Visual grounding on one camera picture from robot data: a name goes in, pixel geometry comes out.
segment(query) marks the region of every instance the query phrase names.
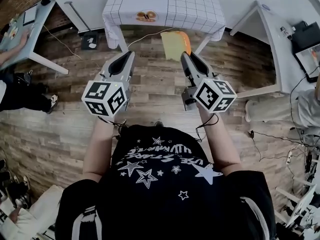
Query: power strip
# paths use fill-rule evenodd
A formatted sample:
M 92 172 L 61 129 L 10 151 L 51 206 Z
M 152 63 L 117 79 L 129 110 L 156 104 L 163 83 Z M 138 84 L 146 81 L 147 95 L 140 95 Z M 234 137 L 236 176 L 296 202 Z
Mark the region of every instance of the power strip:
M 291 157 L 292 157 L 292 151 L 290 150 L 285 162 L 287 165 L 291 163 Z

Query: white pants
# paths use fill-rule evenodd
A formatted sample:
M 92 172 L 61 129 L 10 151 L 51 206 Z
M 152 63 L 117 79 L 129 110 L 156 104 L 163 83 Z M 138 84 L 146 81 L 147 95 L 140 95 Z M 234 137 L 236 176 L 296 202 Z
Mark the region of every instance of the white pants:
M 53 185 L 30 207 L 21 209 L 16 224 L 9 218 L 4 221 L 0 232 L 6 240 L 29 240 L 43 233 L 55 223 L 63 188 Z
M 298 101 L 292 101 L 292 117 L 290 96 L 270 98 L 264 101 L 256 102 L 249 100 L 245 106 L 246 117 L 249 121 L 275 121 L 282 120 L 292 123 L 292 126 L 305 128 L 298 114 Z

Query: chair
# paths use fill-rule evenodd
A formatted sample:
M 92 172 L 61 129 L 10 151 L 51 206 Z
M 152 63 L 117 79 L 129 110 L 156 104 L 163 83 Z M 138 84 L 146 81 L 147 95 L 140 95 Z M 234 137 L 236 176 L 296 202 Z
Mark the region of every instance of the chair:
M 278 211 L 274 210 L 274 215 L 277 216 L 280 220 L 282 220 L 285 223 L 285 227 L 289 227 L 298 217 L 303 216 L 302 212 L 306 210 L 308 205 L 310 204 L 312 198 L 314 197 L 314 192 L 316 190 L 317 184 L 312 184 L 308 181 L 305 181 L 303 179 L 293 177 L 293 179 L 297 182 L 303 183 L 307 186 L 310 186 L 308 192 L 301 198 L 298 198 L 294 196 L 293 194 L 288 193 L 287 191 L 284 191 L 283 189 L 276 187 L 275 190 L 282 195 L 286 196 L 288 199 L 296 202 L 296 206 L 292 212 L 292 215 L 289 219 L 287 219 L 285 216 L 280 214 Z

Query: yellow sponge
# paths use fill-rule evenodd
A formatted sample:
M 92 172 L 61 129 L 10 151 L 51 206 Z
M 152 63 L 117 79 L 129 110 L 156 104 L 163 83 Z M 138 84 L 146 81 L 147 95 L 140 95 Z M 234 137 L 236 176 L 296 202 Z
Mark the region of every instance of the yellow sponge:
M 188 35 L 182 31 L 162 32 L 161 38 L 163 42 L 165 58 L 180 61 L 181 54 L 186 52 L 191 54 L 191 45 Z

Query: black t-shirt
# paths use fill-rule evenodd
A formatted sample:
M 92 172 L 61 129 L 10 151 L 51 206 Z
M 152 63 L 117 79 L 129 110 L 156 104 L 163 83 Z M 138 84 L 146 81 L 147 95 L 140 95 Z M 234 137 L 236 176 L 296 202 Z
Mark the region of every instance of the black t-shirt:
M 57 240 L 95 240 L 97 234 L 102 239 L 263 239 L 259 216 L 242 197 L 257 205 L 273 239 L 274 210 L 262 172 L 224 176 L 198 142 L 177 129 L 126 130 L 99 183 L 85 179 L 64 190 Z

